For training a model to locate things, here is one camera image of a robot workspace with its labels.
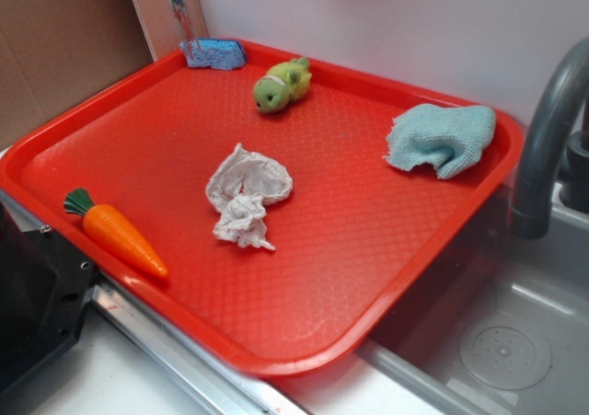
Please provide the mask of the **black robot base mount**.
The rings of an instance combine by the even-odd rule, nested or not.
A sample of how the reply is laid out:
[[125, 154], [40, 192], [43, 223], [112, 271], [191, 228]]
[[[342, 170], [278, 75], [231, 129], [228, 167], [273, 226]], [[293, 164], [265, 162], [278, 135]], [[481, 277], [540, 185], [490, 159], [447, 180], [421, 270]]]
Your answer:
[[93, 260], [56, 231], [23, 231], [1, 208], [1, 396], [79, 340]]

